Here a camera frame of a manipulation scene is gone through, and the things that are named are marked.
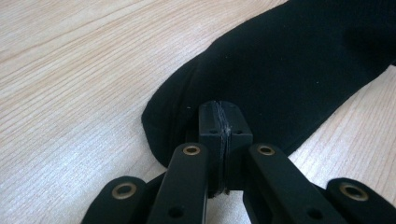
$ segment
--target black plastic mechanism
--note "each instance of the black plastic mechanism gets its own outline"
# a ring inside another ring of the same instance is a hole
[[[82,223],[205,223],[206,199],[244,191],[252,223],[395,223],[396,209],[362,183],[310,183],[275,146],[254,144],[236,105],[199,108],[199,143],[175,149],[165,174],[147,184],[124,176],[109,182]]]

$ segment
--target black sock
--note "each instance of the black sock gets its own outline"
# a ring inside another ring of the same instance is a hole
[[[290,0],[237,26],[180,67],[142,121],[163,165],[200,104],[242,110],[254,142],[290,154],[396,59],[396,1]]]

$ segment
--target light wood grain surface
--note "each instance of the light wood grain surface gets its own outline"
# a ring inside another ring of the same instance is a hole
[[[111,179],[165,169],[140,116],[216,38],[281,1],[1,1],[1,223],[79,223]],[[351,97],[290,158],[324,187],[355,178],[396,204],[396,68]],[[207,223],[249,223],[241,193]]]

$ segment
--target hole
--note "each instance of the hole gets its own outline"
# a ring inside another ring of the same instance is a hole
[[[323,219],[323,215],[321,214],[320,210],[318,210],[316,208],[308,208],[306,213],[308,214],[309,217],[311,217],[313,219],[316,219],[316,220]]]
[[[369,199],[369,195],[363,189],[348,183],[342,183],[340,185],[340,190],[348,198],[355,201],[364,202]]]
[[[188,147],[183,148],[184,154],[189,155],[189,156],[197,155],[198,153],[200,153],[200,151],[201,151],[201,149],[198,147],[195,147],[195,146],[188,146]]]
[[[127,183],[118,184],[113,189],[111,194],[115,199],[124,200],[133,196],[136,193],[136,190],[137,187],[135,184],[127,182]]]
[[[272,156],[275,154],[275,151],[268,146],[259,146],[258,151],[265,156]]]
[[[184,215],[184,208],[182,206],[175,206],[169,209],[168,211],[169,217],[172,218],[180,218]]]

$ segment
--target wooden table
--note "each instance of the wooden table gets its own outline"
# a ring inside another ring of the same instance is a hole
[[[165,169],[140,116],[151,95],[216,38],[281,1],[2,1],[0,220],[79,223],[111,179]],[[290,158],[324,187],[355,178],[396,205],[396,68]],[[241,193],[207,223],[248,223]]]

